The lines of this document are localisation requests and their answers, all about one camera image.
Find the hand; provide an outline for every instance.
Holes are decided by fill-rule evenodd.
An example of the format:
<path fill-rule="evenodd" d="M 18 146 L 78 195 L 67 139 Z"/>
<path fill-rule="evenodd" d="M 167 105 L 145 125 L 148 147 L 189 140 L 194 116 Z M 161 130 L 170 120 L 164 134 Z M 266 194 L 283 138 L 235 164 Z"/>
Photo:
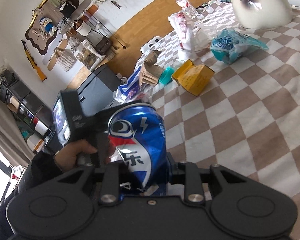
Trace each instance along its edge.
<path fill-rule="evenodd" d="M 79 140 L 66 145 L 55 155 L 54 160 L 59 168 L 67 172 L 75 167 L 77 155 L 80 152 L 93 154 L 98 152 L 98 150 L 88 143 L 87 140 Z"/>

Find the cat figurine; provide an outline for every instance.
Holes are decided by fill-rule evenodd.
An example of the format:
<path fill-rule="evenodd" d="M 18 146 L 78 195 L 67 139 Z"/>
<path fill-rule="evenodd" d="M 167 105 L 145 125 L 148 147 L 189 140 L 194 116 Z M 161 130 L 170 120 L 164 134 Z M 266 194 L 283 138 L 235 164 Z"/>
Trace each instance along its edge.
<path fill-rule="evenodd" d="M 293 19 L 288 0 L 231 0 L 237 21 L 246 29 L 270 29 Z"/>

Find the woven bag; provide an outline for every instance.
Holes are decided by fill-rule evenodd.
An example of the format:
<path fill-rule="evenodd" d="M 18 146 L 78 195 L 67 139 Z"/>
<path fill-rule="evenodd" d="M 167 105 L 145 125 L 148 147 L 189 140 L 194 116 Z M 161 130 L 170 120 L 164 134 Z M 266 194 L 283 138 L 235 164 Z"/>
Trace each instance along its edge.
<path fill-rule="evenodd" d="M 54 54 L 57 58 L 57 64 L 63 68 L 64 71 L 68 72 L 73 67 L 77 59 L 69 52 L 61 49 L 54 49 Z"/>

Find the black sleeve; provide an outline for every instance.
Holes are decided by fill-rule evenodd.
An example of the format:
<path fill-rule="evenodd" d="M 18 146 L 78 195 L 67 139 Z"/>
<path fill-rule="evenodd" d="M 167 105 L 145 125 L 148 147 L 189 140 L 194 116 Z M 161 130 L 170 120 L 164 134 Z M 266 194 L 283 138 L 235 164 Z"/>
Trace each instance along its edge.
<path fill-rule="evenodd" d="M 44 152 L 39 152 L 26 169 L 19 185 L 14 191 L 0 203 L 0 240 L 6 240 L 13 235 L 6 218 L 6 209 L 9 201 L 16 195 L 20 195 L 28 189 L 42 184 L 61 175 L 61 170 L 56 166 L 54 158 Z"/>

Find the device screen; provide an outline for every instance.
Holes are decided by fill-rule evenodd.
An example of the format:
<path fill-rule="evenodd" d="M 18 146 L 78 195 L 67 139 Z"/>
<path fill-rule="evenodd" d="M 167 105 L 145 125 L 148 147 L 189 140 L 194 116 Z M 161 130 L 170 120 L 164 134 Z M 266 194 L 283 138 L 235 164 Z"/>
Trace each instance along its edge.
<path fill-rule="evenodd" d="M 58 100 L 55 107 L 53 108 L 53 119 L 57 126 L 57 131 L 60 133 L 66 126 L 66 115 L 63 111 L 61 101 Z"/>

